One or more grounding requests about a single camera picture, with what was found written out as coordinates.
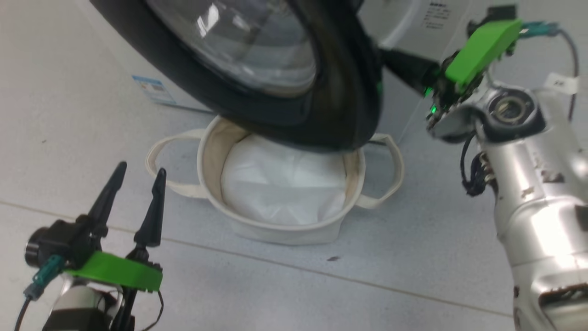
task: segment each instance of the basket handle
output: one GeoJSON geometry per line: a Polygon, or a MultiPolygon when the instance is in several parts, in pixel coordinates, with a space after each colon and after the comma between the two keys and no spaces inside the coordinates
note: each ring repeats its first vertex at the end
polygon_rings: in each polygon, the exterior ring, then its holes
{"type": "MultiPolygon", "coordinates": [[[[151,149],[147,154],[147,158],[145,159],[145,168],[147,168],[147,172],[151,175],[151,177],[155,178],[157,176],[157,165],[155,161],[157,160],[157,156],[163,150],[163,148],[176,140],[200,140],[204,137],[204,132],[206,129],[194,129],[184,133],[180,133],[178,135],[173,135],[171,137],[167,137],[161,139],[151,149]]],[[[178,183],[176,181],[167,180],[166,186],[171,188],[174,192],[183,195],[185,197],[190,198],[207,198],[204,188],[201,185],[197,184],[183,184],[178,183]]]]}
{"type": "Polygon", "coordinates": [[[404,173],[405,173],[405,165],[404,160],[402,159],[402,154],[400,153],[400,149],[394,143],[394,140],[389,134],[381,134],[376,133],[370,139],[370,141],[381,141],[386,144],[388,150],[390,151],[390,155],[392,156],[392,161],[394,163],[394,180],[392,181],[392,185],[388,192],[384,194],[381,198],[373,198],[368,197],[363,194],[359,196],[359,199],[355,203],[356,206],[361,208],[367,209],[374,209],[380,206],[386,199],[388,199],[392,194],[394,194],[400,186],[402,185],[402,181],[404,180],[404,173]]]}

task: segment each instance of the white cloth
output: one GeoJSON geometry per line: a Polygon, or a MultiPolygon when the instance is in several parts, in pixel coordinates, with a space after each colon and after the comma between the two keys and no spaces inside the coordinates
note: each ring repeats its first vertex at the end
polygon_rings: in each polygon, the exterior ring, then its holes
{"type": "Polygon", "coordinates": [[[339,154],[300,151],[252,134],[231,149],[221,185],[223,199],[237,213],[294,226],[337,215],[345,180],[339,154]]]}

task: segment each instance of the product label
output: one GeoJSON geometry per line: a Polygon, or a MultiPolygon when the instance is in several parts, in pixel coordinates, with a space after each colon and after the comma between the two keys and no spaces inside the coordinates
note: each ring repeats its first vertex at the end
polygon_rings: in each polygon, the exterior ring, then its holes
{"type": "Polygon", "coordinates": [[[421,27],[427,30],[442,30],[451,17],[451,7],[446,1],[431,1],[427,7],[421,27]]]}
{"type": "Polygon", "coordinates": [[[169,95],[168,90],[163,86],[162,82],[140,76],[133,76],[133,79],[139,87],[141,87],[141,91],[143,91],[151,101],[163,104],[176,104],[175,100],[169,95]]]}

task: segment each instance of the laundry basket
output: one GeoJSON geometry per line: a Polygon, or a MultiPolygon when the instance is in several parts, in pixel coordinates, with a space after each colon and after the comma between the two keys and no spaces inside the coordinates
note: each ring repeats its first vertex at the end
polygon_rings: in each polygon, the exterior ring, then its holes
{"type": "Polygon", "coordinates": [[[176,140],[200,140],[198,148],[198,179],[200,184],[167,181],[167,186],[186,197],[208,199],[218,210],[229,216],[236,234],[249,239],[277,244],[304,245],[330,243],[337,239],[345,215],[353,206],[376,208],[398,190],[404,177],[404,163],[392,137],[375,134],[372,141],[380,141],[389,149],[394,162],[394,179],[390,189],[380,198],[361,194],[366,173],[363,150],[343,155],[346,173],[345,202],[343,209],[335,216],[308,225],[280,225],[259,222],[240,215],[227,205],[221,189],[223,166],[231,148],[249,132],[222,117],[216,117],[206,129],[195,129],[164,138],[149,151],[145,166],[151,176],[156,176],[156,159],[164,146],[176,140]]]}

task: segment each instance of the washing machine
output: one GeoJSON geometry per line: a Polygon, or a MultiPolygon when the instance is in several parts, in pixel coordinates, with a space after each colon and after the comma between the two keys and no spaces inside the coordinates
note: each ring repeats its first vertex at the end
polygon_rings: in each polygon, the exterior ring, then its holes
{"type": "Polygon", "coordinates": [[[381,118],[398,138],[422,96],[391,77],[382,51],[442,60],[453,38],[465,38],[472,1],[77,3],[153,102],[218,112],[275,141],[332,151],[363,145],[381,118]]]}

